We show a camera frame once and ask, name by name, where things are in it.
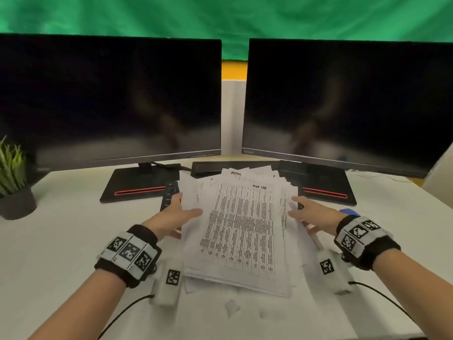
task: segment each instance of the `green plant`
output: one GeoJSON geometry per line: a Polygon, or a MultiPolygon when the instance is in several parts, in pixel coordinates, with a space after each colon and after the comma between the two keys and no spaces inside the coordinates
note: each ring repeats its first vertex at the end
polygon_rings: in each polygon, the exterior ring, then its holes
{"type": "Polygon", "coordinates": [[[0,141],[0,195],[13,194],[24,188],[25,157],[19,145],[9,145],[6,136],[0,141]]]}

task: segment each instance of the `stack of papers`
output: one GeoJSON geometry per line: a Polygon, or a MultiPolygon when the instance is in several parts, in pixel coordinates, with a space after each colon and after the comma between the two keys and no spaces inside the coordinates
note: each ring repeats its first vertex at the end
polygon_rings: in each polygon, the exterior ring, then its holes
{"type": "Polygon", "coordinates": [[[302,264],[298,225],[287,217],[297,187],[270,166],[181,173],[178,183],[183,209],[203,210],[182,229],[184,274],[288,297],[302,264]]]}

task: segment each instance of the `dark gray pot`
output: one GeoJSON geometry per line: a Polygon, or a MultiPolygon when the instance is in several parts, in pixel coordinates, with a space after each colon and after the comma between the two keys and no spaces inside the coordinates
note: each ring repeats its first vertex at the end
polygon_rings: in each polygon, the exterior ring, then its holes
{"type": "Polygon", "coordinates": [[[36,210],[36,201],[30,186],[0,198],[0,216],[4,219],[19,219],[36,210]]]}

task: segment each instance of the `wristband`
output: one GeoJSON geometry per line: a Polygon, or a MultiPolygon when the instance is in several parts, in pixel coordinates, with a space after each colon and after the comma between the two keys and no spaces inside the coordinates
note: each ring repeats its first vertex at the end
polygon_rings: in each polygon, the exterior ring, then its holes
{"type": "Polygon", "coordinates": [[[357,215],[340,221],[334,242],[342,250],[343,260],[363,270],[372,270],[377,256],[384,251],[401,250],[385,229],[370,218],[357,215]]]}
{"type": "Polygon", "coordinates": [[[153,271],[162,252],[156,243],[150,229],[136,224],[109,242],[94,268],[116,274],[127,287],[137,287],[153,271]]]}

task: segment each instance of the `green backdrop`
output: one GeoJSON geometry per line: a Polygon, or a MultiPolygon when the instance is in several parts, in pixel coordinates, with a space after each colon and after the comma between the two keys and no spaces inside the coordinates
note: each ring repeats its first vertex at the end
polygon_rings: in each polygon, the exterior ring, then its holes
{"type": "Polygon", "coordinates": [[[220,38],[453,41],[453,0],[0,0],[0,31],[220,38]]]}

